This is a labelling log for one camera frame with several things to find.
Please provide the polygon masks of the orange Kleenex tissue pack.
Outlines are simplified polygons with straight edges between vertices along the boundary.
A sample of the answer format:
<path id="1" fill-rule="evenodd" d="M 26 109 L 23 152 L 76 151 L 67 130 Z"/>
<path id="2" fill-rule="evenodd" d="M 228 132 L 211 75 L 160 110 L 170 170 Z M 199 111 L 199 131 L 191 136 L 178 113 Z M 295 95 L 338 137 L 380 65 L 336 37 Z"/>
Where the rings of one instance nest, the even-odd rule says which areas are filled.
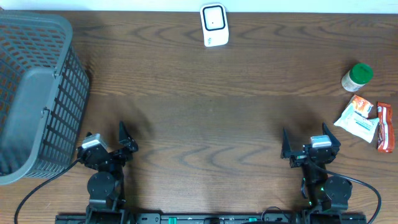
<path id="1" fill-rule="evenodd" d="M 353 95 L 348 106 L 352 106 L 354 112 L 357 114 L 364 118 L 368 118 L 374 105 L 361 96 Z"/>

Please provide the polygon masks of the green lid jar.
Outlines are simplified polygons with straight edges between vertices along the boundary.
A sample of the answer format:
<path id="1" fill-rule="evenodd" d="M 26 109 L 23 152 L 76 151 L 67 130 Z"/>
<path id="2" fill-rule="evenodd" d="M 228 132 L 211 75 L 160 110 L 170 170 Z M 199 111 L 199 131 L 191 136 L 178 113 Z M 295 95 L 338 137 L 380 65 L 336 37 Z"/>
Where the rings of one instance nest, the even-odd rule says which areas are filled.
<path id="1" fill-rule="evenodd" d="M 365 63 L 357 63 L 341 79 L 342 87 L 349 92 L 356 92 L 368 84 L 374 76 L 372 68 Z"/>

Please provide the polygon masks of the red Top snack bar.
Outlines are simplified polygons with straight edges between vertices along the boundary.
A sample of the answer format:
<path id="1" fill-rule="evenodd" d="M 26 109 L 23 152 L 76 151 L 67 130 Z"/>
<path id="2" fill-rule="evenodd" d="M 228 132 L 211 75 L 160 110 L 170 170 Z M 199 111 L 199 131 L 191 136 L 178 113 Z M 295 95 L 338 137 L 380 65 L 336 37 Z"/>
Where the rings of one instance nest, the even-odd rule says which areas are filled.
<path id="1" fill-rule="evenodd" d="M 377 150 L 383 153 L 392 153 L 395 148 L 392 107 L 390 104 L 378 102 L 377 113 L 379 118 Z"/>

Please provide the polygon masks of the teal wet wipes pack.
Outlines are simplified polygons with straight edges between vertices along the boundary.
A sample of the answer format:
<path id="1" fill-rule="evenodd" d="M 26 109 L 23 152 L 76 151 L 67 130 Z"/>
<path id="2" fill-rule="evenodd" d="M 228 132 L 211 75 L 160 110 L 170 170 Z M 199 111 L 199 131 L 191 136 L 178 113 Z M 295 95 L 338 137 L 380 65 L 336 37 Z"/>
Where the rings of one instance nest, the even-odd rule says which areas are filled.
<path id="1" fill-rule="evenodd" d="M 334 122 L 335 126 L 343 128 L 368 143 L 372 142 L 378 124 L 379 118 L 364 118 L 355 112 L 353 105 L 347 106 L 340 118 Z"/>

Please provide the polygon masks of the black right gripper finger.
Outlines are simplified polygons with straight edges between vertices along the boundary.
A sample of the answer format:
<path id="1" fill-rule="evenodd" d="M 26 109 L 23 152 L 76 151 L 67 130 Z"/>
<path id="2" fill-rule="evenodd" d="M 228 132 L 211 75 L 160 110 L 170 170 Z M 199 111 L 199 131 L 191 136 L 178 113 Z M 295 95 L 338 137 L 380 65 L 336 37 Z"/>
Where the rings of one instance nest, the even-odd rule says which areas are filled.
<path id="1" fill-rule="evenodd" d="M 322 123 L 322 131 L 325 136 L 328 137 L 328 139 L 324 142 L 325 147 L 331 147 L 331 148 L 336 148 L 339 149 L 341 146 L 341 143 L 337 138 L 332 134 L 332 132 L 329 130 L 327 127 L 326 123 Z"/>
<path id="2" fill-rule="evenodd" d="M 286 129 L 284 128 L 280 158 L 281 159 L 289 159 L 291 157 L 291 154 L 292 154 L 292 150 L 291 150 L 291 146 L 290 146 L 290 142 L 289 142 L 289 137 L 288 137 Z"/>

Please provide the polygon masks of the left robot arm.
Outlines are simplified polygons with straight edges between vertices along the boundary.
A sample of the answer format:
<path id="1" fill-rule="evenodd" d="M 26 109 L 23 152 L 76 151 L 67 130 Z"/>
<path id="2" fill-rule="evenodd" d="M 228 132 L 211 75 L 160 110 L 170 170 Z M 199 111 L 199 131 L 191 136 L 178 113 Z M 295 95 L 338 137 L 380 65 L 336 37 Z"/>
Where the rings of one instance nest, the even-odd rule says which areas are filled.
<path id="1" fill-rule="evenodd" d="M 128 133 L 124 123 L 119 123 L 119 143 L 122 148 L 109 152 L 100 134 L 88 133 L 78 148 L 77 160 L 96 171 L 88 183 L 90 195 L 86 208 L 86 223 L 134 223 L 134 215 L 124 209 L 123 167 L 139 150 L 137 142 Z"/>

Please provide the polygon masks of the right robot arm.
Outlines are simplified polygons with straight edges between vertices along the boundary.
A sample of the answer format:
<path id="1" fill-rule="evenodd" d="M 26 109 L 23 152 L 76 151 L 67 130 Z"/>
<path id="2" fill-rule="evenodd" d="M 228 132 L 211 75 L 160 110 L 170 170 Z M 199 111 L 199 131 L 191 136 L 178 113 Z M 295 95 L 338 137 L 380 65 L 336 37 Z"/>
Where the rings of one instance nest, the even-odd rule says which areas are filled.
<path id="1" fill-rule="evenodd" d="M 342 223 L 343 212 L 348 209 L 352 183 L 336 174 L 328 175 L 326 165 L 340 150 L 341 143 L 325 123 L 323 134 L 310 138 L 302 149 L 292 149 L 287 131 L 283 130 L 280 157 L 288 159 L 291 168 L 301 168 L 303 181 L 301 192 L 310 206 L 292 215 L 290 223 Z"/>

